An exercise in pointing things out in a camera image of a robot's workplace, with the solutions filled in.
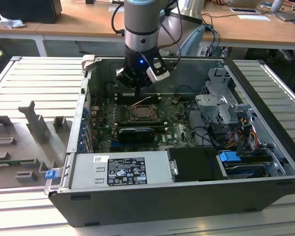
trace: blue latch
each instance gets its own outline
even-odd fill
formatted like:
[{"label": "blue latch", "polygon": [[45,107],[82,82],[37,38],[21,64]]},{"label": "blue latch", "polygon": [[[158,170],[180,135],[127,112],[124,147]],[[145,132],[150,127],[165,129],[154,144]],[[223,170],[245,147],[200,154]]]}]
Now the blue latch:
[{"label": "blue latch", "polygon": [[45,174],[45,179],[58,179],[59,170],[50,170]]},{"label": "blue latch", "polygon": [[237,156],[235,151],[224,151],[220,154],[221,161],[241,161],[241,158]]}]

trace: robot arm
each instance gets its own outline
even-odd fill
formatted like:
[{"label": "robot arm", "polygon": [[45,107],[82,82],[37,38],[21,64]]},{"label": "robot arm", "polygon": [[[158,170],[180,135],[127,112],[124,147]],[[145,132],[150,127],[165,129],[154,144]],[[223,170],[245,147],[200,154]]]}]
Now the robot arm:
[{"label": "robot arm", "polygon": [[[200,12],[204,1],[180,0],[179,8],[175,8],[164,21],[176,41],[182,38],[181,41],[184,42],[202,24]],[[170,71],[175,67],[174,64],[165,64],[158,47],[159,42],[169,42],[167,32],[158,27],[160,11],[173,2],[178,1],[124,1],[125,62],[123,68],[117,71],[117,79],[126,86],[135,88],[136,96],[139,96],[141,88],[169,77]],[[181,30],[182,20],[185,24],[184,33]]]},{"label": "robot arm", "polygon": [[172,0],[125,0],[125,62],[117,79],[128,87],[140,89],[169,76],[158,44],[160,11]]}]

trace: desk leg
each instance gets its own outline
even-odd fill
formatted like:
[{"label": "desk leg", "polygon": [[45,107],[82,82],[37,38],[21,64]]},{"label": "desk leg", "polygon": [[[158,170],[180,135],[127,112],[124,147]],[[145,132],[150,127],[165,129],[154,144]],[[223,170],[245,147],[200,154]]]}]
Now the desk leg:
[{"label": "desk leg", "polygon": [[81,41],[76,41],[77,44],[78,44],[78,49],[79,49],[79,53],[83,53],[84,50],[83,50],[83,44]]},{"label": "desk leg", "polygon": [[46,57],[47,53],[46,53],[43,37],[35,39],[35,42],[36,42],[37,49],[39,51],[39,55],[41,57]]},{"label": "desk leg", "polygon": [[209,48],[210,44],[211,44],[210,42],[202,41],[200,43],[200,47],[199,47],[199,50],[198,50],[198,53],[197,53],[197,57],[205,57],[206,54],[207,54],[207,49]]}]

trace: computer case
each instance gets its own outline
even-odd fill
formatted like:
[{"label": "computer case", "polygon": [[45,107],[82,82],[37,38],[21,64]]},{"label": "computer case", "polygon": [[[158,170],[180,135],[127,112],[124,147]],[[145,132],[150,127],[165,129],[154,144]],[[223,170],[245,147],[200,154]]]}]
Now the computer case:
[{"label": "computer case", "polygon": [[61,11],[60,0],[0,0],[0,14],[11,20],[53,24]]}]

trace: wire bundle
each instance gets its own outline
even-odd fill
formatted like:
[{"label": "wire bundle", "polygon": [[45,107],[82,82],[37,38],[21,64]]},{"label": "wire bundle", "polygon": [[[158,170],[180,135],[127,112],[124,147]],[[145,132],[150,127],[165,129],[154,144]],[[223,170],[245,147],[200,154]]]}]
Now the wire bundle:
[{"label": "wire bundle", "polygon": [[218,49],[218,46],[220,45],[220,38],[221,38],[221,37],[220,37],[219,32],[217,32],[217,31],[214,29],[214,26],[213,26],[213,19],[212,19],[213,16],[211,16],[209,13],[202,14],[202,16],[209,16],[210,19],[211,19],[211,26],[212,26],[212,27],[210,27],[210,25],[208,25],[204,19],[203,19],[203,21],[204,21],[204,23],[205,23],[205,27],[208,28],[208,29],[209,29],[210,31],[212,31],[212,33],[213,33],[213,41],[212,41],[212,43],[211,43],[211,45],[210,45],[211,53],[209,54],[209,56],[213,56],[214,53],[216,52],[216,50]]}]

